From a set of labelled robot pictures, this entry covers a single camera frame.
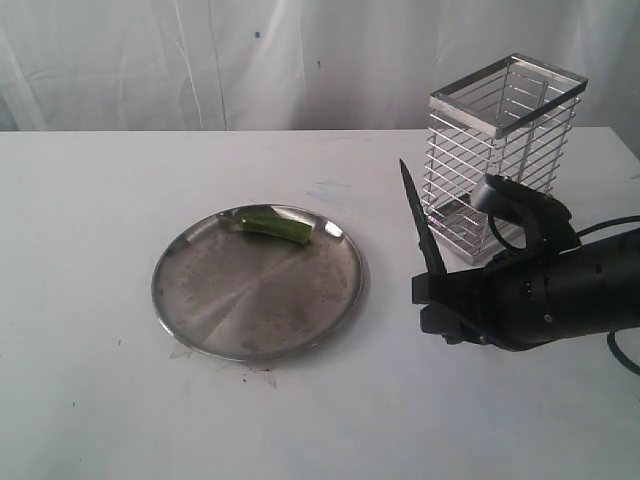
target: metal utensil holder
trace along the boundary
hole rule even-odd
[[[433,231],[458,256],[473,264],[498,246],[487,216],[469,203],[482,175],[551,192],[586,85],[516,53],[431,94],[422,200]],[[496,224],[505,238],[517,236],[517,227]]]

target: black cable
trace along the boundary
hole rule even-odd
[[[624,368],[636,375],[640,375],[640,366],[632,362],[631,359],[620,350],[618,342],[616,341],[616,333],[618,333],[618,331],[614,330],[607,335],[607,346],[609,350],[611,350],[615,359],[618,360]]]
[[[607,220],[606,222],[596,223],[595,225],[592,225],[589,228],[580,230],[578,232],[578,236],[584,237],[585,235],[589,235],[590,233],[597,232],[598,230],[602,230],[603,228],[615,227],[616,225],[624,225],[626,223],[635,223],[635,222],[640,222],[640,215],[631,215],[630,217],[614,218],[613,220]]]
[[[511,253],[522,252],[524,250],[524,248],[516,247],[515,245],[512,245],[511,243],[505,240],[502,234],[498,231],[498,227],[496,227],[496,219],[494,218],[492,213],[488,215],[487,220],[489,223],[489,229],[491,230],[491,233],[493,233],[493,236],[496,237],[496,240],[498,240],[498,243],[500,243],[500,245],[502,245],[504,248],[509,250]]]
[[[631,215],[629,217],[620,217],[614,218],[613,220],[607,220],[606,222],[596,223],[595,225],[590,226],[589,228],[585,228],[584,230],[580,230],[578,232],[579,237],[584,237],[585,235],[589,235],[590,233],[597,232],[598,230],[602,230],[604,228],[614,227],[616,225],[624,225],[626,223],[635,223],[640,222],[640,215]],[[629,357],[627,357],[620,347],[618,346],[618,342],[616,341],[616,333],[617,330],[609,332],[607,334],[607,346],[611,351],[611,354],[614,356],[620,364],[629,370],[632,373],[640,376],[640,366],[635,364]]]

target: white table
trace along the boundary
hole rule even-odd
[[[636,480],[640,381],[603,335],[508,353],[420,333],[397,159],[417,176],[425,141],[0,135],[0,478]],[[640,163],[611,130],[566,152],[555,193],[577,228],[638,213]],[[253,202],[331,217],[371,272],[360,317],[272,372],[191,355],[149,294],[178,233]]]

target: stainless steel wire rack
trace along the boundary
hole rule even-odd
[[[497,242],[469,194],[485,173],[550,193],[587,79],[520,54],[468,75],[429,98],[423,206],[437,236],[475,263]],[[505,238],[516,227],[496,222]]]

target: metal plate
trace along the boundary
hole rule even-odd
[[[299,245],[242,232],[233,215],[279,215],[313,226]],[[353,310],[363,286],[353,241],[330,220],[295,207],[251,205],[205,218],[156,266],[152,297],[177,340],[232,360],[264,360],[316,345]]]

